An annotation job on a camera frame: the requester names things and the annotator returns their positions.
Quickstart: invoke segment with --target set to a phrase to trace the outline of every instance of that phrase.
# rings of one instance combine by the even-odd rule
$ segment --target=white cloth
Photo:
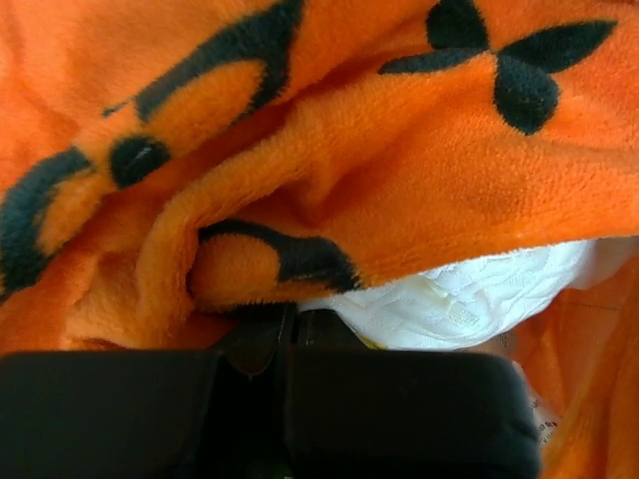
[[[612,241],[621,241],[621,246],[630,241],[628,251],[636,246],[636,239]],[[619,255],[619,248],[612,250]],[[606,254],[597,240],[521,249],[449,264],[300,308],[333,309],[355,333],[391,349],[471,347],[540,312],[575,280],[601,279],[593,271],[601,269],[597,262],[606,262],[602,255]]]

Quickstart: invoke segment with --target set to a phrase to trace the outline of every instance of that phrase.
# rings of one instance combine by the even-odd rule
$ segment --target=black plastic part
[[[197,477],[219,356],[54,352],[0,361],[3,479]]]
[[[294,347],[286,442],[305,479],[540,472],[522,380],[488,355]]]

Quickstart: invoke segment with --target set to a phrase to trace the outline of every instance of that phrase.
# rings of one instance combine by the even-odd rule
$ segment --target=orange blanket
[[[206,314],[237,304],[639,234],[633,2],[0,12],[2,351],[210,344],[231,326]],[[636,341],[622,324],[611,341]],[[636,384],[635,349],[597,373],[623,359]],[[613,439],[598,440],[639,447]],[[565,444],[583,463],[607,457]]]

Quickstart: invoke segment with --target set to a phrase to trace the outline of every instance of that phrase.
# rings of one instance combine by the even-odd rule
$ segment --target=black object
[[[0,477],[537,476],[508,361],[370,351],[327,311],[248,316],[204,351],[6,356]]]

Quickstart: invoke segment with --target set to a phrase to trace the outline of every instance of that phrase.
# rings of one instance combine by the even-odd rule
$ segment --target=plush fabric
[[[238,304],[639,233],[633,2],[0,11],[2,351],[205,345]]]

